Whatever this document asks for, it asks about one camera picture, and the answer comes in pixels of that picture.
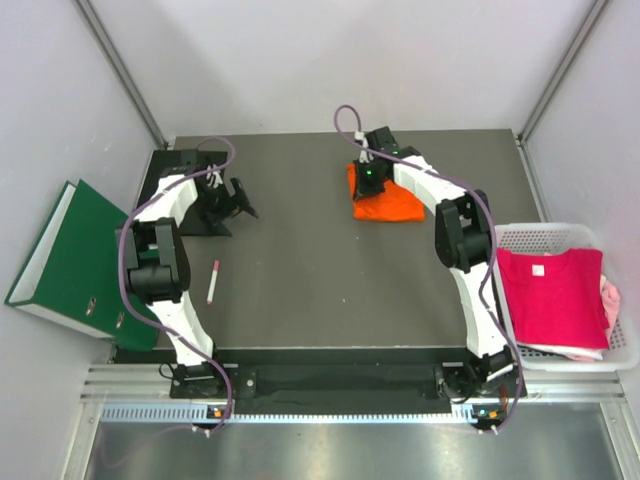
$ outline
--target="cable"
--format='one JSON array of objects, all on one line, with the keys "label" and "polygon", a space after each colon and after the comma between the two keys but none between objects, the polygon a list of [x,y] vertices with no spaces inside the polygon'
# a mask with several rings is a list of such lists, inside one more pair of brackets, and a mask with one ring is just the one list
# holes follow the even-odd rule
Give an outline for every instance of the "cable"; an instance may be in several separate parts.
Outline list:
[{"label": "cable", "polygon": [[385,160],[390,160],[390,161],[395,162],[395,163],[400,163],[402,165],[406,165],[408,167],[415,168],[416,170],[420,170],[421,172],[424,172],[427,175],[430,175],[430,176],[432,176],[434,178],[437,178],[438,180],[447,181],[449,183],[452,183],[453,185],[456,185],[456,186],[466,190],[469,193],[469,195],[471,195],[473,200],[480,206],[480,209],[482,210],[482,213],[484,214],[485,218],[487,219],[487,223],[489,225],[489,234],[490,234],[490,237],[491,237],[491,255],[489,256],[489,264],[487,266],[487,273],[485,274],[484,278],[482,279],[482,282],[480,282],[480,288],[478,290],[478,295],[480,296],[480,301],[482,302],[482,305],[487,309],[487,312],[489,313],[489,316],[491,317],[491,320],[493,321],[494,325],[496,326],[496,328],[498,329],[500,334],[504,337],[505,341],[507,342],[507,345],[509,345],[509,348],[511,348],[511,350],[513,351],[513,354],[514,354],[514,356],[516,358],[516,369],[518,371],[518,384],[516,386],[516,392],[515,392],[515,395],[513,397],[513,403],[511,404],[511,408],[509,409],[509,412],[507,413],[507,416],[505,417],[504,421],[502,422],[502,424],[499,427],[497,427],[497,431],[501,431],[504,427],[506,427],[506,425],[511,420],[511,418],[513,416],[513,412],[515,411],[516,406],[518,405],[518,400],[520,400],[520,396],[522,395],[522,386],[524,385],[524,375],[522,373],[522,360],[520,358],[520,351],[518,350],[518,347],[516,346],[515,342],[513,340],[511,340],[511,338],[509,337],[507,332],[504,330],[504,328],[502,328],[502,325],[500,325],[500,322],[498,321],[498,318],[491,311],[491,309],[489,307],[489,304],[484,299],[484,295],[483,295],[485,286],[487,285],[487,282],[491,278],[491,273],[493,272],[493,267],[494,267],[494,265],[496,263],[496,255],[497,255],[497,251],[498,251],[495,224],[493,222],[493,217],[491,216],[491,212],[489,211],[489,208],[487,207],[487,205],[485,205],[485,203],[482,201],[480,196],[475,192],[473,187],[471,185],[467,184],[466,182],[464,182],[464,181],[462,181],[460,179],[457,179],[455,177],[450,177],[448,175],[443,175],[441,173],[436,173],[433,170],[422,169],[422,168],[420,168],[420,167],[418,167],[418,166],[416,166],[416,165],[414,165],[414,164],[412,164],[410,162],[402,160],[400,158],[396,158],[396,157],[393,157],[391,155],[387,155],[386,153],[378,152],[376,150],[372,150],[370,148],[363,147],[362,145],[359,145],[357,142],[355,142],[354,140],[349,138],[349,136],[346,134],[346,132],[344,132],[340,128],[340,125],[338,123],[338,116],[340,115],[340,112],[342,110],[345,110],[345,109],[346,110],[351,110],[355,114],[357,122],[358,122],[358,131],[362,131],[362,126],[361,126],[361,121],[360,121],[360,115],[358,114],[358,112],[356,111],[356,109],[353,106],[345,104],[345,105],[340,105],[336,109],[335,113],[333,114],[333,125],[334,125],[336,131],[348,143],[350,143],[354,147],[358,148],[359,150],[364,150],[365,152],[370,153],[371,155],[374,155],[376,157],[384,158]]},{"label": "cable", "polygon": [[[165,365],[167,367],[169,367],[169,370],[171,370],[171,376],[170,377],[165,375],[164,373],[162,373],[162,367],[164,367]],[[173,381],[173,377],[175,375],[175,372],[173,371],[173,367],[171,366],[170,363],[161,363],[160,365],[158,365],[158,373],[160,374],[160,376],[162,378],[166,378],[167,380],[171,380],[171,381]]]},{"label": "cable", "polygon": [[[125,268],[124,268],[124,250],[125,250],[124,245],[125,245],[125,239],[126,239],[126,236],[127,236],[126,234],[129,231],[129,229],[131,228],[131,224],[133,223],[135,218],[140,213],[142,213],[150,205],[153,205],[155,202],[157,202],[169,190],[171,190],[172,188],[177,187],[181,183],[187,182],[187,181],[192,180],[194,178],[198,178],[198,177],[202,177],[202,176],[208,175],[210,173],[218,172],[220,170],[223,170],[224,168],[227,168],[229,165],[231,165],[231,163],[233,163],[233,161],[236,158],[236,148],[233,145],[233,143],[231,143],[229,140],[227,140],[224,137],[219,137],[217,135],[212,135],[210,137],[207,137],[204,140],[200,141],[196,145],[196,150],[198,150],[205,143],[208,143],[208,142],[210,142],[212,140],[220,141],[220,142],[226,144],[229,147],[229,157],[227,158],[226,162],[224,162],[220,166],[214,165],[212,168],[208,168],[208,169],[205,169],[205,170],[200,170],[200,171],[192,173],[190,175],[186,175],[186,176],[180,178],[179,180],[176,180],[175,182],[173,182],[169,186],[167,186],[167,188],[165,188],[162,192],[160,192],[157,195],[153,196],[152,198],[147,200],[145,203],[140,205],[138,208],[136,208],[133,212],[131,212],[131,214],[129,215],[127,220],[124,222],[124,225],[122,227],[122,232],[120,234],[120,239],[118,241],[118,287],[119,287],[119,290],[120,290],[120,298],[122,299],[122,303],[124,303],[125,308],[129,311],[129,313],[131,315],[133,315],[134,318],[136,318],[137,320],[140,320],[142,323],[144,323],[146,325],[149,325],[150,327],[156,328],[158,330],[161,330],[161,331],[165,332],[168,335],[173,335],[174,337],[176,337],[178,340],[180,340],[180,342],[182,342],[182,344],[185,347],[187,347],[189,350],[191,350],[192,352],[196,353],[197,355],[200,355],[204,360],[209,362],[213,366],[213,368],[215,368],[216,371],[222,377],[222,379],[223,379],[223,381],[225,383],[225,386],[227,388],[227,403],[226,403],[226,407],[224,409],[224,413],[222,415],[222,418],[220,419],[220,422],[213,429],[211,429],[211,431],[210,431],[210,433],[213,434],[213,433],[217,432],[218,430],[220,430],[223,427],[223,425],[225,424],[225,422],[231,416],[231,409],[232,409],[232,405],[233,405],[233,390],[232,390],[231,380],[229,379],[229,376],[224,371],[222,366],[218,362],[216,362],[210,355],[208,355],[205,352],[202,352],[200,349],[198,349],[197,347],[193,346],[189,341],[185,340],[184,337],[182,337],[182,335],[180,335],[176,330],[174,330],[173,328],[167,327],[165,325],[162,325],[161,323],[158,323],[156,321],[153,321],[153,320],[145,317],[144,315],[139,313],[135,308],[133,308],[133,305],[131,305],[131,302],[129,301],[129,296],[127,294],[127,290],[126,290],[126,286],[125,286],[126,284],[125,284]],[[158,369],[158,372],[160,373],[161,376],[165,377],[162,374],[161,369],[162,369],[162,365],[160,365],[160,367]],[[162,430],[161,432],[153,435],[150,439],[148,439],[145,442],[143,442],[141,444],[141,446],[137,447],[134,450],[134,453],[138,452],[142,447],[148,445],[151,441],[153,441],[156,438],[164,435],[165,433],[172,432],[174,430],[186,429],[186,428],[191,428],[191,427],[190,426],[187,427],[187,426],[183,425],[183,426],[180,426],[180,427],[169,427],[169,428],[167,428],[165,430]],[[114,464],[111,464],[112,465],[111,468],[116,468],[116,467],[121,466],[122,464],[124,464],[132,456],[133,456],[132,454],[129,454],[124,459],[121,459],[118,462],[116,462]]]}]

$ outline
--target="green binder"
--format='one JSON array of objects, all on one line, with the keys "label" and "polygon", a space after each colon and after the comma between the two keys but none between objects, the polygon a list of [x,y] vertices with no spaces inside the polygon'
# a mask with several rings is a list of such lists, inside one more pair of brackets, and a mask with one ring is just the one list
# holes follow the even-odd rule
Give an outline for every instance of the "green binder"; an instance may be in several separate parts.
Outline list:
[{"label": "green binder", "polygon": [[153,349],[158,331],[127,312],[118,290],[115,228],[125,220],[85,182],[67,182],[5,304],[122,348]]}]

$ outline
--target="white marker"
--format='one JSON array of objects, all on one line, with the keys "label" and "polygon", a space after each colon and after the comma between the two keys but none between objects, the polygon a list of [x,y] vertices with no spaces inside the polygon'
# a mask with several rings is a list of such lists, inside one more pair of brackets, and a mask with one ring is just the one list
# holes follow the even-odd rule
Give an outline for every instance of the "white marker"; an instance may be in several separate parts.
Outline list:
[{"label": "white marker", "polygon": [[218,279],[218,268],[220,262],[218,260],[213,264],[213,273],[211,274],[211,283],[209,284],[209,292],[207,293],[207,305],[211,305],[213,302],[213,291],[216,289],[216,280]]}]

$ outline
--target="pink t-shirt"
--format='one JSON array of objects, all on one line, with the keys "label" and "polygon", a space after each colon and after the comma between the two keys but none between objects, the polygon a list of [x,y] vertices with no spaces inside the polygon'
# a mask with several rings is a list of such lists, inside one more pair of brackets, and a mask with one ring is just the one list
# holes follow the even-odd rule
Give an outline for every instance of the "pink t-shirt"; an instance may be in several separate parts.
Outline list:
[{"label": "pink t-shirt", "polygon": [[538,256],[499,248],[498,265],[518,342],[609,348],[602,252],[580,248]]}]

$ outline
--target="white wall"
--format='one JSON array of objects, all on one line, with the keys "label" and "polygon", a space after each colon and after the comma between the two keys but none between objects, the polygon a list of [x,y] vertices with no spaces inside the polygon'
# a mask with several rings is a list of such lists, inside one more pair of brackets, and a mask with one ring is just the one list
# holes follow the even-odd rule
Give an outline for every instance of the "white wall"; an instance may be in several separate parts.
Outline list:
[{"label": "white wall", "polygon": [[519,130],[591,0],[94,0],[165,136]]},{"label": "white wall", "polygon": [[[66,179],[130,208],[152,143],[69,0],[0,7],[0,294]],[[51,479],[106,345],[0,307],[0,478]]]},{"label": "white wall", "polygon": [[[640,3],[616,0],[530,142],[554,220],[604,242],[623,314],[640,331]],[[640,368],[621,376],[640,424]]]}]

